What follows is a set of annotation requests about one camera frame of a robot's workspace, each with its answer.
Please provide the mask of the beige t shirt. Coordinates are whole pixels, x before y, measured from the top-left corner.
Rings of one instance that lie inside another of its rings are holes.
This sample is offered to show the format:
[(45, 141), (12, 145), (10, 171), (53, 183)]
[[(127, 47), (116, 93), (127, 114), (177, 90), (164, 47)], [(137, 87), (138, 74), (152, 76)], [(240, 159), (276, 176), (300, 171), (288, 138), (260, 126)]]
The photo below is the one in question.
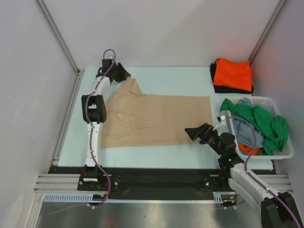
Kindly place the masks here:
[(212, 124), (209, 96), (147, 95), (131, 77), (105, 106), (102, 148), (193, 144), (185, 129)]

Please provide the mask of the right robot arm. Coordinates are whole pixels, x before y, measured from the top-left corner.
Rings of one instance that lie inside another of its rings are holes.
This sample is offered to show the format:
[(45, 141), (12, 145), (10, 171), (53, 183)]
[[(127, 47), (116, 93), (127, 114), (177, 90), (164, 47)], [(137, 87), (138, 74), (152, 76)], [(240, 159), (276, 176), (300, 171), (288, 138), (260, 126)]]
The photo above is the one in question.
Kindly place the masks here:
[(235, 136), (230, 133), (218, 134), (207, 123), (184, 130), (192, 141), (207, 144), (218, 155), (221, 169), (219, 185), (223, 190), (236, 191), (260, 214), (264, 228), (302, 228), (304, 226), (293, 196), (280, 192), (266, 184), (236, 152)]

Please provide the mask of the white plastic laundry basket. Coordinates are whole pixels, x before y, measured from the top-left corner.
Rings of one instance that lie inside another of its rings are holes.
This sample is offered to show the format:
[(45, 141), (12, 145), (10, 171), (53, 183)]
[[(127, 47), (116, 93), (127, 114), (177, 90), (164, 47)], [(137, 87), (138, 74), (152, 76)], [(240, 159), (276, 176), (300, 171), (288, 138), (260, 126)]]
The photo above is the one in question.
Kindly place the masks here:
[(220, 111), (230, 111), (237, 117), (232, 124), (240, 153), (253, 156), (270, 156), (271, 159), (292, 157), (288, 143), (288, 126), (273, 99), (251, 97), (239, 100), (225, 99)]

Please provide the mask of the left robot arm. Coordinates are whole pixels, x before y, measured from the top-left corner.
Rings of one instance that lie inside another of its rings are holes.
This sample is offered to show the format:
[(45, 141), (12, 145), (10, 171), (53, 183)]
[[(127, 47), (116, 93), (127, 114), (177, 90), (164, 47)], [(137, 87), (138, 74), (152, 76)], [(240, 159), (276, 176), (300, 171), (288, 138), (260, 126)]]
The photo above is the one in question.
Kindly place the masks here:
[(106, 174), (98, 163), (98, 149), (101, 132), (107, 118), (104, 95), (113, 81), (118, 83), (131, 75), (121, 63), (112, 58), (103, 58), (98, 69), (92, 91), (81, 97), (83, 120), (87, 124), (87, 155), (85, 165), (81, 169), (79, 186), (99, 190), (105, 184)]

